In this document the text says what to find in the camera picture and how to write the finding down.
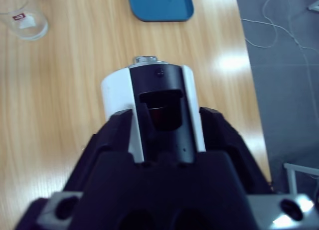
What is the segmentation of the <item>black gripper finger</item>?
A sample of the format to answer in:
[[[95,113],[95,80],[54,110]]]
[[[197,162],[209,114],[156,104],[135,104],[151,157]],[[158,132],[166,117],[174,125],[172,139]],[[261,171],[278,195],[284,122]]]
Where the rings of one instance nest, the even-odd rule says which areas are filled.
[[[92,135],[63,191],[77,193],[123,193],[125,181],[135,171],[129,153],[133,111],[118,111]]]
[[[272,189],[242,136],[222,113],[200,107],[199,114],[206,150],[222,151],[229,156],[246,193],[271,194]]]

